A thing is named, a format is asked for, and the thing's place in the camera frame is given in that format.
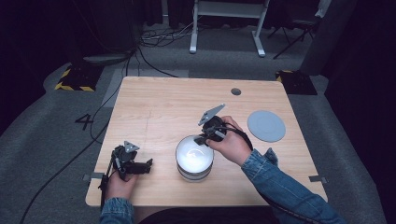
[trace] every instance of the person's left hand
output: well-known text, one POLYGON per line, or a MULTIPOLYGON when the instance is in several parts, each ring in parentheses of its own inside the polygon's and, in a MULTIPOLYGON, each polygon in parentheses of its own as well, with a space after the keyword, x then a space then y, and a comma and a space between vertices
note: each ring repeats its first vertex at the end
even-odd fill
POLYGON ((138 177, 139 175, 127 175, 125 178, 127 181, 123 181, 117 172, 114 173, 108 180, 106 200, 111 198, 130 200, 138 177))

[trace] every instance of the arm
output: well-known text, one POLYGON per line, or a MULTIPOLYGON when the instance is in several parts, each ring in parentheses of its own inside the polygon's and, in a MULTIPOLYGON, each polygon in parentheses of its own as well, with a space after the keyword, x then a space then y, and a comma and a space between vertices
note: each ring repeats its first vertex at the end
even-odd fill
MULTIPOLYGON (((231 117, 222 119, 242 131, 231 117)), ((345 223, 320 196, 279 170, 272 149, 263 156, 257 150, 252 152, 245 140, 234 132, 227 132, 221 142, 207 140, 206 143, 229 161, 241 166, 256 190, 274 203, 320 223, 345 223)), ((303 223, 277 209, 275 215, 281 223, 303 223)))
POLYGON ((138 175, 129 176, 128 181, 118 174, 110 177, 107 186, 106 202, 100 216, 100 223, 134 223, 134 208, 129 202, 138 175))

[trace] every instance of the white metal stand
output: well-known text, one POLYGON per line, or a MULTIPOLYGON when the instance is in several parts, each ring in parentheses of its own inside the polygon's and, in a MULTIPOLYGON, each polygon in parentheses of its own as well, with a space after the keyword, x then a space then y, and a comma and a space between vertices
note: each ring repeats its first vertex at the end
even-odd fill
POLYGON ((264 57, 265 51, 260 41, 260 31, 262 30, 262 23, 264 22, 269 2, 270 0, 266 0, 264 4, 244 4, 195 0, 190 53, 196 53, 197 51, 198 15, 205 15, 259 19, 257 30, 252 31, 252 35, 259 56, 264 57))

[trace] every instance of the chair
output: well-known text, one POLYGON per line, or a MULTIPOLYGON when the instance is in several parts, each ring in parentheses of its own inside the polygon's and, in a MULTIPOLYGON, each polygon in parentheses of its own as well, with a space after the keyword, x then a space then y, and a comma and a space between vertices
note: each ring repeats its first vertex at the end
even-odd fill
POLYGON ((280 26, 276 27, 276 29, 270 35, 268 35, 268 38, 270 38, 274 33, 276 33, 276 31, 282 28, 283 33, 285 34, 289 44, 285 48, 283 48, 274 57, 274 59, 276 59, 279 55, 281 55, 283 52, 293 46, 297 41, 303 41, 306 34, 310 34, 311 37, 314 38, 311 34, 311 31, 318 28, 318 25, 321 21, 320 17, 315 16, 318 11, 318 5, 312 7, 312 5, 308 6, 304 4, 285 3, 283 7, 283 11, 285 13, 283 21, 280 23, 280 26), (285 28, 301 29, 303 30, 303 33, 292 42, 290 42, 285 32, 285 28))

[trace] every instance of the gray floor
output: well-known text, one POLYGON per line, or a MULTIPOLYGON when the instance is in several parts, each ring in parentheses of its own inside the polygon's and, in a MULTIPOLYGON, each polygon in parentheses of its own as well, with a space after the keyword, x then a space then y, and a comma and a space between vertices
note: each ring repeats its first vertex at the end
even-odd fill
MULTIPOLYGON (((277 60, 272 57, 287 42, 282 32, 267 39, 262 31, 266 57, 258 57, 250 31, 226 28, 204 30, 198 37, 198 51, 189 54, 186 36, 163 48, 142 48, 146 59, 168 72, 188 70, 189 77, 275 80, 275 71, 298 69, 311 42, 298 42, 277 60)), ((288 31, 296 36, 296 31, 288 31)), ((151 69, 141 56, 140 69, 151 69)), ((74 121, 93 115, 106 97, 113 76, 121 76, 123 63, 105 68, 97 91, 56 91, 66 66, 49 74, 44 82, 47 93, 28 107, 0 136, 0 223, 17 223, 40 188, 92 140, 90 131, 74 121)), ((137 69, 135 57, 129 68, 137 69)), ((327 79, 312 77, 317 96, 289 95, 329 204, 348 223, 386 223, 375 184, 350 144, 323 92, 327 79)), ((96 114, 92 135, 97 135, 110 118, 112 107, 96 114)), ((101 145, 94 143, 55 177, 36 197, 24 223, 97 223, 99 208, 85 204, 88 184, 81 178, 92 172, 101 145)))

